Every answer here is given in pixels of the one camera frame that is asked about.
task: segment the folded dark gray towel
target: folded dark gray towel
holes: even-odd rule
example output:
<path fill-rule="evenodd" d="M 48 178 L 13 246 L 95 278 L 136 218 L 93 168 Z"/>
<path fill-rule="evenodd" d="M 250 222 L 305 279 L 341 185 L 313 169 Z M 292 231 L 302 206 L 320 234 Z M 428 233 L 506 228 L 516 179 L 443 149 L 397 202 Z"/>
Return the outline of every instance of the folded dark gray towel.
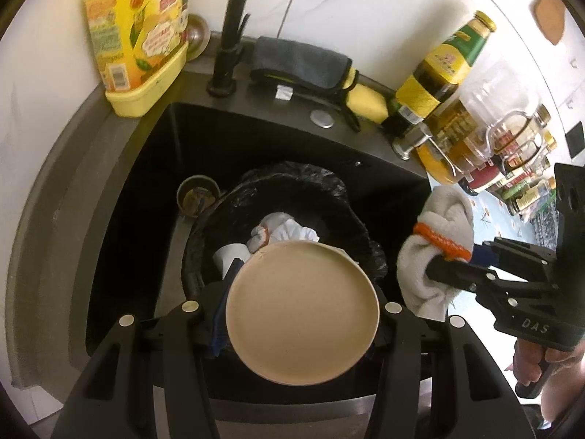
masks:
<path fill-rule="evenodd" d="M 352 60 L 338 52 L 262 36 L 256 41 L 250 76 L 253 80 L 273 78 L 331 97 L 343 89 L 351 66 Z"/>

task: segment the black plastic bag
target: black plastic bag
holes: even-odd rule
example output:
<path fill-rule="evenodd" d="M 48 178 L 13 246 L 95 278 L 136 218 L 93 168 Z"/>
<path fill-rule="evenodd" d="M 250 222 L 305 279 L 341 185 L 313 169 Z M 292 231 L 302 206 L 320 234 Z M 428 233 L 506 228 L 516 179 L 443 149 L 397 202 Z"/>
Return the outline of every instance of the black plastic bag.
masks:
<path fill-rule="evenodd" d="M 195 221 L 183 256 L 185 295 L 221 280 L 213 254 L 226 244 L 245 244 L 252 229 L 273 212 L 290 214 L 314 229 L 321 243 L 343 249 L 372 283 L 387 274 L 384 251 L 352 211 L 343 181 L 324 168 L 285 161 L 247 172 Z"/>

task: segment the black faucet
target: black faucet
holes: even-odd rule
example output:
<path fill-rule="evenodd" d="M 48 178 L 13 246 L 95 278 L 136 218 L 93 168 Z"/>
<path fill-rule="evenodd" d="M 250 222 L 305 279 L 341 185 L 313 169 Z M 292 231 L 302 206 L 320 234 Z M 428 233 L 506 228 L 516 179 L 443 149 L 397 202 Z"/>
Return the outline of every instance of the black faucet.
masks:
<path fill-rule="evenodd" d="M 214 74 L 207 83 L 207 92 L 212 96 L 227 97 L 236 90 L 233 70 L 242 56 L 242 32 L 250 17 L 247 14 L 242 20 L 245 4 L 246 0 L 227 1 L 221 42 L 215 57 Z"/>

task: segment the gold bottle cap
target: gold bottle cap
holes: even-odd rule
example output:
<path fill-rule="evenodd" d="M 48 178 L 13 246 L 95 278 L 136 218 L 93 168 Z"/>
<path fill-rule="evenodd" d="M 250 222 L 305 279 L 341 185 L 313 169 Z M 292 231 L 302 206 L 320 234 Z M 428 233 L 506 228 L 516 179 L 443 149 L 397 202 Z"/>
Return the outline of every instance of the gold bottle cap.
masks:
<path fill-rule="evenodd" d="M 538 106 L 538 108 L 536 109 L 536 114 L 534 114 L 534 116 L 540 119 L 541 124 L 543 126 L 547 125 L 551 121 L 551 113 L 548 111 L 544 104 L 540 104 Z"/>
<path fill-rule="evenodd" d="M 495 32 L 498 27 L 495 25 L 494 21 L 486 15 L 483 11 L 476 11 L 474 15 L 478 20 L 480 20 L 486 27 L 491 31 Z"/>
<path fill-rule="evenodd" d="M 553 151 L 555 148 L 558 147 L 555 137 L 553 137 L 551 132 L 549 132 L 548 130 L 545 131 L 544 139 L 549 151 Z"/>

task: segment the sink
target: sink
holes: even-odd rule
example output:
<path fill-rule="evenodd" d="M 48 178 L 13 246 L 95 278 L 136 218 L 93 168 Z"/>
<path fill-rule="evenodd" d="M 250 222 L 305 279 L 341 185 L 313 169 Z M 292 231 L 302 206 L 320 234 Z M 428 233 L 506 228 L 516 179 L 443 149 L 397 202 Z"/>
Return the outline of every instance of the sink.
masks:
<path fill-rule="evenodd" d="M 387 256 L 388 275 L 381 287 L 388 299 L 400 301 L 396 257 L 430 193 L 427 180 L 306 130 L 175 102 L 148 135 L 107 226 L 91 289 L 87 353 L 121 315 L 154 316 L 168 259 L 173 255 L 180 262 L 184 249 L 173 240 L 182 218 L 175 195 L 183 179 L 204 174 L 228 190 L 246 171 L 283 160 L 327 168 L 344 181 L 353 210 Z M 270 383 L 233 354 L 222 354 L 204 368 L 211 398 L 278 405 L 375 394 L 380 363 L 366 356 L 340 378 L 302 388 Z"/>

